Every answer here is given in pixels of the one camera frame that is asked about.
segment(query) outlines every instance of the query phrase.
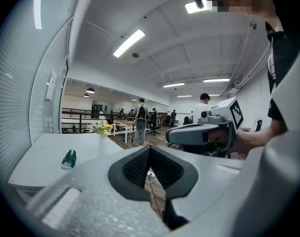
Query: desk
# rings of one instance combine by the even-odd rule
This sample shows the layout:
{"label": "desk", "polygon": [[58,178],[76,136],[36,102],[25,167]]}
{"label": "desk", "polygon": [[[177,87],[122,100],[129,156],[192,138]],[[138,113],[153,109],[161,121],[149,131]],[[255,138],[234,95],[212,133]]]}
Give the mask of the desk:
{"label": "desk", "polygon": [[70,149],[76,151],[75,168],[98,156],[122,150],[109,138],[100,137],[95,133],[44,133],[20,160],[8,184],[23,191],[37,192],[56,182],[72,171],[72,169],[61,168],[61,162]]}
{"label": "desk", "polygon": [[136,122],[134,122],[133,120],[126,120],[126,119],[114,119],[114,133],[113,133],[114,136],[116,134],[122,134],[122,132],[115,132],[116,123],[125,125],[125,144],[127,144],[128,127],[129,127],[129,134],[131,133],[131,126],[134,132],[134,126],[136,125]]}

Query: wooden floor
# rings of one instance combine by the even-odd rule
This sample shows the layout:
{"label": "wooden floor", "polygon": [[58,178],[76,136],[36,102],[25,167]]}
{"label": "wooden floor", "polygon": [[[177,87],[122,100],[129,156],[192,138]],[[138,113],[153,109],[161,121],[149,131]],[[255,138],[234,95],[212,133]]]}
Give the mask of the wooden floor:
{"label": "wooden floor", "polygon": [[[148,134],[146,132],[146,144],[167,147],[168,143],[165,139],[165,134],[167,130],[170,128],[171,127],[169,126],[161,127],[158,131],[160,135],[156,134],[155,136],[153,134]],[[117,145],[122,147],[123,149],[129,149],[129,148],[136,147],[131,144],[131,139],[133,136],[135,136],[134,133],[128,135],[127,144],[125,144],[125,142],[123,141],[123,135],[109,136],[109,138],[113,140]],[[231,158],[245,160],[245,157],[240,156],[238,153],[232,153]],[[148,191],[150,194],[152,208],[154,209],[158,217],[161,218],[162,211],[165,208],[165,199],[166,199],[166,192],[164,188],[161,186],[160,182],[156,177],[155,178],[150,177],[150,180],[149,178],[146,179],[145,190]]]}

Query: railing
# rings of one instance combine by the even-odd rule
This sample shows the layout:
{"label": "railing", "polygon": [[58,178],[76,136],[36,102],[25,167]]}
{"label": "railing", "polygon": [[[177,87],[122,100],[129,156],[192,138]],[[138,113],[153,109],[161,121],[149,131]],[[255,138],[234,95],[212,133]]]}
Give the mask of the railing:
{"label": "railing", "polygon": [[75,109],[63,108],[61,112],[62,133],[91,133],[93,125],[98,123],[99,120],[106,120],[108,124],[115,124],[114,122],[115,119],[133,120],[134,118],[134,115],[119,114],[115,112],[113,113],[113,111],[111,111],[111,114],[104,114],[104,113],[92,113],[91,111],[87,111],[87,110],[81,110],[80,112],[74,110]]}

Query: black sleeve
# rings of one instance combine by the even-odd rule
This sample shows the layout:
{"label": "black sleeve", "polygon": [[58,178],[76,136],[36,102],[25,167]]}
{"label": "black sleeve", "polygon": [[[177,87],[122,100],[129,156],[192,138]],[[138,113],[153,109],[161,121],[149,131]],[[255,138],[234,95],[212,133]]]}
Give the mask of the black sleeve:
{"label": "black sleeve", "polygon": [[[270,93],[272,93],[272,90],[274,87],[274,80],[269,71],[267,71],[267,77],[268,77],[268,83],[269,83],[269,91],[270,91]],[[271,101],[270,101],[269,110],[268,110],[267,115],[274,120],[280,120],[280,121],[283,120],[283,117],[282,117],[281,113],[279,112],[279,109],[277,108],[273,99],[271,99]]]}

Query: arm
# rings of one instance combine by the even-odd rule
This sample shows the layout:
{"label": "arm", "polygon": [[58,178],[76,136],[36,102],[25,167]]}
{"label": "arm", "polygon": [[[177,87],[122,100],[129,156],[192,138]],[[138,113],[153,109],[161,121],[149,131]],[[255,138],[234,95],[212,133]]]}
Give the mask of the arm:
{"label": "arm", "polygon": [[[247,155],[249,151],[256,147],[263,147],[273,137],[282,134],[285,131],[283,121],[272,119],[270,127],[259,132],[243,132],[239,131],[236,144],[228,150],[228,153],[241,153]],[[209,139],[222,144],[224,147],[227,143],[227,131],[216,130],[209,133]]]}

